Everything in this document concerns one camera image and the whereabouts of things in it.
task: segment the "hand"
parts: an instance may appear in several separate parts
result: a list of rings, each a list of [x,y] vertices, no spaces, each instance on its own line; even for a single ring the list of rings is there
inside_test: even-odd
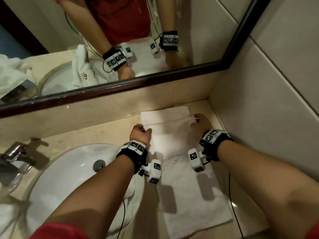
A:
[[[119,80],[127,80],[127,79],[130,79],[130,78],[134,78],[134,77],[135,77],[134,71],[128,66],[127,63],[125,63],[124,65],[122,65],[122,66],[117,70],[117,74],[118,74]]]
[[[168,69],[179,69],[183,68],[183,64],[178,57],[177,51],[166,51],[165,52],[165,61]]]
[[[194,116],[196,117],[197,123],[193,123],[192,125],[190,125],[190,127],[194,135],[198,139],[202,139],[204,132],[212,129],[213,126],[211,125],[211,122],[208,120],[208,118],[203,114],[195,114]]]
[[[130,141],[135,140],[135,141],[141,142],[147,146],[151,141],[151,137],[152,137],[152,129],[151,128],[149,128],[145,131],[142,124],[136,124],[133,127],[133,130],[131,131]]]

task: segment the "chrome faucet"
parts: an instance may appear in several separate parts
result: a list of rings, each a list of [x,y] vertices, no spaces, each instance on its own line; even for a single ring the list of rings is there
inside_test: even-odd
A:
[[[15,142],[6,152],[0,155],[0,173],[26,174],[35,165],[35,161],[26,154],[28,145]],[[17,168],[12,164],[14,161],[22,161],[24,164]]]

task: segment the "red shirt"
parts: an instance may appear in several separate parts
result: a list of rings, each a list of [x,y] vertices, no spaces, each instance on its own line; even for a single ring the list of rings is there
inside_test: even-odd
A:
[[[29,239],[90,239],[72,226],[50,223],[39,227]],[[319,238],[319,222],[307,233],[304,239]]]
[[[146,0],[94,0],[86,4],[112,45],[147,37],[151,30]]]

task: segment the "sink rim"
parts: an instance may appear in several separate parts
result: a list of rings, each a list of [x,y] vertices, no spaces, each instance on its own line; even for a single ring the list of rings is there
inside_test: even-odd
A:
[[[58,153],[56,156],[54,156],[49,161],[49,163],[46,165],[46,167],[44,169],[39,170],[36,173],[36,175],[31,180],[31,182],[27,185],[27,187],[25,189],[25,192],[23,193],[23,196],[22,196],[23,204],[20,207],[20,213],[19,213],[20,215],[19,215],[19,217],[17,219],[17,222],[16,222],[16,225],[15,225],[16,229],[18,229],[20,231],[20,233],[21,233],[23,238],[29,238],[30,237],[30,234],[29,234],[28,228],[27,228],[28,226],[27,226],[27,220],[26,220],[26,213],[27,213],[27,210],[28,210],[29,198],[30,198],[31,192],[32,192],[34,186],[36,185],[38,179],[43,174],[43,172],[46,171],[52,165],[52,163],[54,163],[58,158],[62,157],[67,152],[70,152],[70,151],[72,151],[72,150],[74,150],[76,148],[84,147],[84,146],[87,146],[87,145],[94,145],[94,144],[112,145],[112,146],[116,146],[116,147],[120,148],[117,145],[110,144],[110,143],[102,143],[102,142],[87,143],[87,144],[82,144],[82,145],[75,146],[75,147],[72,147],[72,148],[68,148],[65,151],[62,151],[62,152]],[[142,194],[142,198],[144,196],[144,189],[145,189],[145,178],[143,178],[143,187],[142,187],[142,193],[141,193]],[[131,224],[131,222],[134,221],[136,215],[137,215],[137,212],[133,215],[131,221],[125,227],[122,228],[121,234],[123,234],[125,232],[125,230],[127,229],[127,227]]]

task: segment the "person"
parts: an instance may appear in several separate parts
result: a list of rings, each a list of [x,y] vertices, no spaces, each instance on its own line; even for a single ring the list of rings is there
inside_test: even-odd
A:
[[[202,114],[195,117],[197,123],[191,128],[200,140],[212,125]],[[148,145],[151,135],[151,129],[145,131],[138,124],[133,127],[130,140]],[[215,153],[262,209],[275,232],[289,239],[319,238],[319,184],[316,181],[285,162],[231,139],[223,140]],[[85,181],[30,238],[106,238],[136,170],[136,163],[132,161],[122,154]]]
[[[147,37],[151,20],[146,0],[55,0],[76,28],[101,55],[116,44]],[[163,32],[176,30],[176,0],[156,0]],[[182,68],[177,51],[165,52],[169,69]],[[119,80],[135,77],[125,62]]]

